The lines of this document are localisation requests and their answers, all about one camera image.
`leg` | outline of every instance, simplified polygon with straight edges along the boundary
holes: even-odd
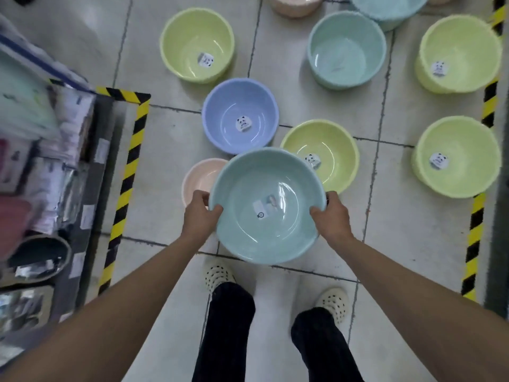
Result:
[[[339,292],[337,289],[329,290],[325,292],[325,298],[331,296],[331,291],[335,291],[334,294]],[[341,310],[341,299],[336,304],[322,302],[323,295],[317,303],[321,307],[301,312],[291,331],[292,341],[308,367],[309,381],[362,382],[348,344],[336,326],[345,316],[345,306]]]
[[[245,378],[247,337],[255,302],[234,282],[222,261],[215,259],[207,269],[212,300],[192,382],[241,382]]]

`person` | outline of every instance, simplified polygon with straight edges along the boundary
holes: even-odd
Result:
[[[324,211],[310,209],[317,230],[352,268],[430,373],[438,381],[506,381],[508,323],[357,240],[337,193],[328,192],[327,197]],[[179,276],[215,230],[222,208],[209,211],[207,205],[208,193],[194,192],[178,239],[59,324],[39,347],[22,354],[1,380],[121,381]],[[193,381],[242,381],[255,306],[227,266],[214,264],[219,273],[205,268],[212,298]],[[337,289],[330,292],[319,298],[319,307],[297,316],[292,341],[311,382],[360,381],[337,328],[345,313],[344,294]]]

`black pants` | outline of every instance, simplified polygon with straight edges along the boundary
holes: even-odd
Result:
[[[238,284],[223,283],[214,290],[192,382],[244,381],[254,311],[252,296]],[[291,336],[308,367],[310,382],[362,381],[345,338],[325,308],[300,313]]]

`yellow-green bucket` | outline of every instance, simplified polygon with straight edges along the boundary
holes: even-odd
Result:
[[[315,169],[326,192],[343,192],[359,170],[359,149],[342,126],[324,119],[292,128],[281,148],[306,160]]]
[[[423,36],[415,73],[433,93],[468,93],[491,82],[501,61],[502,44],[486,22],[453,15],[437,21]]]
[[[467,116],[448,116],[422,134],[412,154],[417,178],[451,198],[484,192],[496,180],[502,157],[493,132]]]
[[[176,76],[192,83],[211,83],[230,65],[235,37],[220,14],[189,8],[166,23],[159,47],[164,64]]]

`person's left arm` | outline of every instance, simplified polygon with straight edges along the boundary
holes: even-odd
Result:
[[[215,230],[222,208],[208,211],[207,203],[208,193],[195,191],[177,240],[59,324],[0,380],[121,381],[180,275]]]

